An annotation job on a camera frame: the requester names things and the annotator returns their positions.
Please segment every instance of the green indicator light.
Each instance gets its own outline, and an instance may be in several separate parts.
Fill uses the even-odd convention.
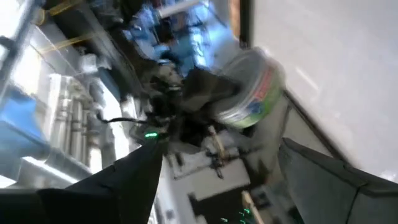
[[[157,133],[147,133],[145,135],[145,138],[156,138],[157,137]]]

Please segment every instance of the green and white container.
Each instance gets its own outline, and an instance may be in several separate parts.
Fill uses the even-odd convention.
[[[240,82],[241,91],[212,106],[214,119],[235,128],[256,124],[270,113],[282,93],[281,73],[260,48],[242,51],[218,74]]]

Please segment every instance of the metal pole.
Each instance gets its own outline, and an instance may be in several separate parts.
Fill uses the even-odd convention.
[[[162,7],[157,9],[157,16],[159,19],[164,19],[179,12],[184,12],[197,4],[201,4],[203,1],[204,0],[181,1],[172,6]]]
[[[62,99],[57,110],[57,115],[53,124],[53,131],[51,133],[51,146],[61,151],[65,150],[67,136],[67,119],[68,119],[68,99]]]
[[[83,143],[83,105],[81,101],[73,100],[72,114],[72,139],[70,144],[70,155],[77,161],[82,161],[82,143]]]
[[[36,8],[39,6],[38,2],[37,0],[25,0],[22,3],[19,12],[21,14],[21,19],[17,31],[14,34],[15,39],[0,36],[0,45],[8,49],[8,53],[6,53],[6,57],[0,68],[0,101],[4,97],[12,69],[17,62],[21,47],[28,35],[30,22],[35,16]]]
[[[90,111],[89,110],[84,110],[83,111],[83,122],[82,122],[82,126],[83,126],[83,130],[82,130],[82,144],[81,144],[81,162],[88,166],[89,162],[88,162],[88,133],[87,133],[87,121],[88,121],[88,115],[89,115]]]
[[[66,130],[65,130],[65,144],[63,147],[63,151],[65,154],[70,155],[70,142],[72,135],[72,114],[73,114],[73,101],[70,100],[68,105],[68,117],[66,122]]]

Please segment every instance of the green dashboard light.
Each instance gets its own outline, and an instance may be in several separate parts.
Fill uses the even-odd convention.
[[[145,138],[156,138],[157,137],[157,133],[147,133],[145,134]]]

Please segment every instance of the white wall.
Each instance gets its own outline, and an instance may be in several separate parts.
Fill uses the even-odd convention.
[[[398,181],[398,1],[256,0],[254,45],[356,167]]]

